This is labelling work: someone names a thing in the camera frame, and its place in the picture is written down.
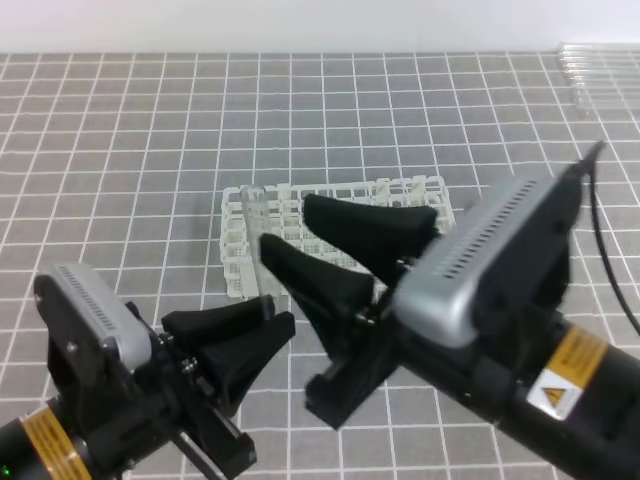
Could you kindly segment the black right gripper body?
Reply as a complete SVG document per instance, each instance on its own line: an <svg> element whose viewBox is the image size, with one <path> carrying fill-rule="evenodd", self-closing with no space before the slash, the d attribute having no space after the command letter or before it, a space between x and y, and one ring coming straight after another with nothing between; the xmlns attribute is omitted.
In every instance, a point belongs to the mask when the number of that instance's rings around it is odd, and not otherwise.
<svg viewBox="0 0 640 480"><path fill-rule="evenodd" d="M392 311L392 296L339 320L305 310L330 365L307 382L305 408L340 429L381 384L412 356L413 336Z"/></svg>

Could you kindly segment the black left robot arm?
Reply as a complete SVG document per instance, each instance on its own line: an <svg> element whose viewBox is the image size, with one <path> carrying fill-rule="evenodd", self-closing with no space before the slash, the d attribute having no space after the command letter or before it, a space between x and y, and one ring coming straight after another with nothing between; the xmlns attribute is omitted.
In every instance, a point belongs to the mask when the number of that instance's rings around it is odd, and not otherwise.
<svg viewBox="0 0 640 480"><path fill-rule="evenodd" d="M250 387L293 337L294 318L260 296L175 311L154 331L132 302L111 318L123 341L89 325L92 305L49 275L34 283L57 395L1 429L5 479L119 479L167 444L207 479L234 479L257 460L233 422ZM141 355L129 366L125 344Z"/></svg>

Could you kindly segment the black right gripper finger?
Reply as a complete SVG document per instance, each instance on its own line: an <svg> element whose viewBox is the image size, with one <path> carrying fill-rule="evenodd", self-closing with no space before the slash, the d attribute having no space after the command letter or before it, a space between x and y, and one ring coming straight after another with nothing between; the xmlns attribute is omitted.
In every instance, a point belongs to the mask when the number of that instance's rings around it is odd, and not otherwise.
<svg viewBox="0 0 640 480"><path fill-rule="evenodd" d="M309 194L303 219L317 237L348 254L383 284L395 286L401 260L416 259L440 236L430 206L386 207Z"/></svg>
<svg viewBox="0 0 640 480"><path fill-rule="evenodd" d="M264 267L300 307L331 359L359 343L356 317L371 305L374 278L308 255L274 234L259 240Z"/></svg>

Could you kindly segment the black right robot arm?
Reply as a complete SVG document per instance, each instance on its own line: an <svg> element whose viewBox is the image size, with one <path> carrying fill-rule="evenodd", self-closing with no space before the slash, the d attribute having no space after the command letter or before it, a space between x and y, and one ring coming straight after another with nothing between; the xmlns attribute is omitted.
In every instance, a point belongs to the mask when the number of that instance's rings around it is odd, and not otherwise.
<svg viewBox="0 0 640 480"><path fill-rule="evenodd" d="M483 199L440 234L430 207L307 196L307 227L363 266L260 239L331 362L307 409L339 428L402 367L574 478L637 478L639 362L559 310L575 211Z"/></svg>

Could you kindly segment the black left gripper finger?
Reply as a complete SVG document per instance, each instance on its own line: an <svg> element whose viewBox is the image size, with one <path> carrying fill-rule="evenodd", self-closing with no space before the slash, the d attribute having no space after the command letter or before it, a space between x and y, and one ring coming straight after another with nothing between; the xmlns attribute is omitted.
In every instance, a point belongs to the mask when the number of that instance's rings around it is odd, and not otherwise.
<svg viewBox="0 0 640 480"><path fill-rule="evenodd" d="M210 321L197 331L193 356L199 375L213 388L214 402L224 414L237 412L256 378L294 334L289 312L268 320L251 315Z"/></svg>
<svg viewBox="0 0 640 480"><path fill-rule="evenodd" d="M174 311L161 322L164 332L185 350L219 344L261 327L274 314L274 299L264 295L198 311Z"/></svg>

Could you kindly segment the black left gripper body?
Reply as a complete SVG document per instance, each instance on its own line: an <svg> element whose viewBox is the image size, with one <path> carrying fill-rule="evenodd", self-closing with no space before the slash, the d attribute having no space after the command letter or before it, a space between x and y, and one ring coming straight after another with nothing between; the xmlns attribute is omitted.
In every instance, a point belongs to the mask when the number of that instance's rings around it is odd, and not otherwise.
<svg viewBox="0 0 640 480"><path fill-rule="evenodd" d="M177 401L173 427L187 436L199 470L213 463L227 479L235 479L256 463L255 445L214 402L213 388L199 375L193 349L185 350L164 332L155 335L154 361L160 379Z"/></svg>

